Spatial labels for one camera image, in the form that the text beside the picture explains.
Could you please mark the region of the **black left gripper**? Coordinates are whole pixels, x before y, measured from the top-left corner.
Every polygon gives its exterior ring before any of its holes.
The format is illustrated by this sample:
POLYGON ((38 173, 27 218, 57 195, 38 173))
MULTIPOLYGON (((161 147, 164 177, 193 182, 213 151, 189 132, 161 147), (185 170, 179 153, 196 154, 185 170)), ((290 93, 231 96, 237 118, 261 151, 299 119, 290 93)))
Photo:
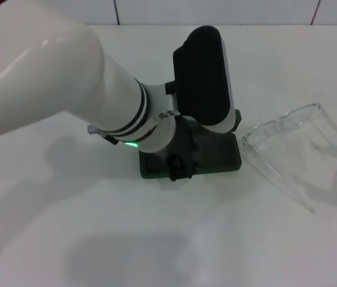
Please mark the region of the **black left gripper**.
POLYGON ((189 121, 179 115, 174 119, 176 129, 165 155, 168 178, 175 182, 208 173, 206 163, 199 156, 201 145, 196 142, 189 121))

